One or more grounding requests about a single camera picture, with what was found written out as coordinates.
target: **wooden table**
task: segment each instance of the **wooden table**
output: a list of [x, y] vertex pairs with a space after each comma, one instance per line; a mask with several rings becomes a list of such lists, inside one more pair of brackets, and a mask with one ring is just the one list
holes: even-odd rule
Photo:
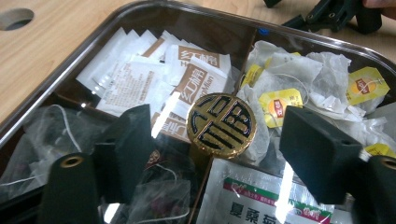
[[[2, 0], [1, 13], [28, 8], [34, 19], [13, 31], [0, 31], [0, 122], [105, 19], [131, 0]], [[262, 0], [183, 0], [259, 21], [281, 24], [298, 14], [304, 17], [318, 1], [283, 0], [267, 8]], [[396, 21], [383, 18], [382, 28], [361, 35], [346, 28], [318, 34], [373, 49], [396, 62]]]

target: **person's hand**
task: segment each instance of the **person's hand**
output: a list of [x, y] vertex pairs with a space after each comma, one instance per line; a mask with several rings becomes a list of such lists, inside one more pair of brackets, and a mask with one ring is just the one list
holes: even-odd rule
[[382, 14], [396, 20], [396, 0], [363, 0], [365, 7], [380, 7]]

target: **red logo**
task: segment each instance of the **red logo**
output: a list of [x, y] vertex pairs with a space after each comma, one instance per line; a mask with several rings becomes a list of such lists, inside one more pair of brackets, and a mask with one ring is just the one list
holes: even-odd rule
[[358, 87], [358, 90], [361, 92], [361, 94], [370, 93], [369, 85], [367, 85], [363, 79], [360, 78], [356, 80], [356, 86]]
[[274, 100], [274, 110], [279, 119], [283, 118], [283, 105], [280, 103], [280, 100]]

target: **yellow tag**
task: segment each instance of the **yellow tag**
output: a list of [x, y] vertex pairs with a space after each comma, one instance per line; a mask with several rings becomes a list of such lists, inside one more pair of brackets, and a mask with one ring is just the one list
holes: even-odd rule
[[250, 87], [253, 87], [254, 83], [256, 83], [257, 79], [259, 79], [259, 76], [262, 74], [263, 70], [264, 69], [257, 64], [251, 65], [241, 87], [245, 86], [246, 84], [248, 84]]
[[[299, 52], [294, 52], [294, 53], [292, 53], [292, 55], [301, 56], [301, 54]], [[265, 62], [264, 68], [268, 68], [270, 66], [271, 61], [272, 61], [272, 57], [267, 59], [267, 61]]]
[[346, 98], [350, 105], [357, 105], [376, 97], [383, 96], [389, 91], [389, 86], [373, 67], [364, 67], [349, 74]]
[[285, 116], [286, 106], [303, 107], [301, 94], [296, 89], [271, 91], [263, 93], [259, 103], [264, 111], [264, 118], [269, 128], [281, 127]]
[[396, 153], [394, 153], [390, 147], [385, 144], [377, 143], [365, 148], [365, 150], [372, 156], [383, 155], [396, 158]]

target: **gold and black emblem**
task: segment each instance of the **gold and black emblem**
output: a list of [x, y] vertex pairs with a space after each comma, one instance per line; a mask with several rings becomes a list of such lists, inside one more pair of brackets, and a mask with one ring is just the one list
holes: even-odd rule
[[256, 120], [250, 107], [231, 94], [212, 93], [191, 107], [187, 133], [193, 144], [207, 155], [230, 159], [250, 145]]

